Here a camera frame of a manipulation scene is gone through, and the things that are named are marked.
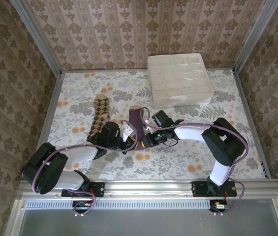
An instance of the argyle sock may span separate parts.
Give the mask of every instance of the argyle sock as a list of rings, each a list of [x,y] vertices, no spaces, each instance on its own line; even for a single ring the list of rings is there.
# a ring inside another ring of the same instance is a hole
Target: argyle sock
[[[109,99],[103,94],[96,95],[94,99],[94,119],[87,137],[87,141],[90,141],[91,138],[100,133],[107,121],[109,121]]]

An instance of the white box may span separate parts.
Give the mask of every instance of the white box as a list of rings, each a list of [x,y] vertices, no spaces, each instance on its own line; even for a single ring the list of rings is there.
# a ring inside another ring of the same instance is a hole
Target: white box
[[[213,89],[201,54],[160,55],[148,58],[154,108],[208,104]]]

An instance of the ventilation grille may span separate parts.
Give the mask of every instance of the ventilation grille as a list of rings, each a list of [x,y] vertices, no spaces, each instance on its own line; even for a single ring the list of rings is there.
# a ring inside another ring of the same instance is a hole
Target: ventilation grille
[[[96,201],[94,209],[209,209],[210,200],[106,200]],[[29,200],[27,210],[72,209],[72,200]]]

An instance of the floral mat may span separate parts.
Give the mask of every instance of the floral mat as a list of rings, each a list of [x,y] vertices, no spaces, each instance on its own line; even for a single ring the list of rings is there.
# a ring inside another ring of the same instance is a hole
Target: floral mat
[[[265,178],[243,104],[230,69],[208,69],[214,95],[208,105],[166,108],[173,120],[212,122],[226,118],[248,141],[249,154],[237,165],[233,177]],[[146,71],[67,73],[50,131],[49,142],[73,145],[86,140],[94,117],[93,100],[104,94],[110,100],[111,120],[128,119],[129,107],[153,108],[151,83]],[[206,179],[215,159],[204,142],[183,140],[174,147],[160,144],[126,155],[114,152],[98,160],[75,163],[67,170],[78,169],[90,179]]]

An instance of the gray floor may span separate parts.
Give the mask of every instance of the gray floor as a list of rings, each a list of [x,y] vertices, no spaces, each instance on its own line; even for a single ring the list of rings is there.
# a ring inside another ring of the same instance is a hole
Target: gray floor
[[[278,236],[271,200],[242,200],[224,216],[208,210],[27,210],[22,236]]]

